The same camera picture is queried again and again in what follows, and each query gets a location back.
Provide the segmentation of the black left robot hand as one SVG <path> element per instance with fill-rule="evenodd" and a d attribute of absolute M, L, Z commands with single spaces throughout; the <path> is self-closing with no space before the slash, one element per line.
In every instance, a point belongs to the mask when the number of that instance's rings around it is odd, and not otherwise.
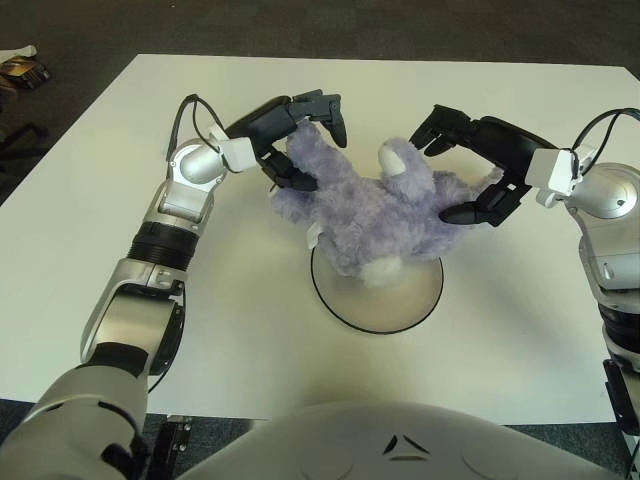
<path fill-rule="evenodd" d="M 317 180 L 295 167 L 286 154 L 274 147 L 275 142 L 296 131 L 305 119 L 320 123 L 338 147 L 347 146 L 341 96 L 325 94 L 320 89 L 293 97 L 275 97 L 226 127 L 224 132 L 231 139 L 250 140 L 258 165 L 276 186 L 313 192 Z"/>

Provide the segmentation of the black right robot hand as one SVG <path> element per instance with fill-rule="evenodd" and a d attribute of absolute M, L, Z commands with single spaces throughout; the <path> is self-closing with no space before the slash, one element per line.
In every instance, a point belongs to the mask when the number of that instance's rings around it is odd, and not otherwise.
<path fill-rule="evenodd" d="M 471 150 L 502 171 L 501 178 L 481 189 L 477 198 L 449 206 L 439 219 L 452 225 L 487 223 L 499 226 L 533 187 L 568 198 L 586 175 L 588 151 L 559 149 L 547 140 L 491 116 L 473 120 L 464 112 L 436 105 L 410 137 L 428 157 L 456 146 Z"/>

